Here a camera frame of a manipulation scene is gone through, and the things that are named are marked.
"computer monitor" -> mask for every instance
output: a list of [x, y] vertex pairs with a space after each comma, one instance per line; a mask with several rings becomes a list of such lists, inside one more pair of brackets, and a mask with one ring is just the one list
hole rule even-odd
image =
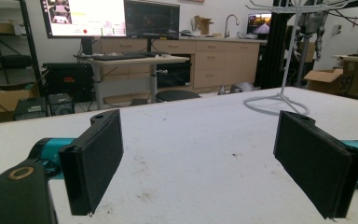
[[257, 39], [267, 39], [272, 14], [253, 13], [248, 15], [247, 35], [257, 35]]
[[48, 38], [81, 38], [92, 53], [93, 37], [125, 37], [123, 0], [40, 0]]
[[179, 39], [180, 6], [124, 0], [127, 37]]

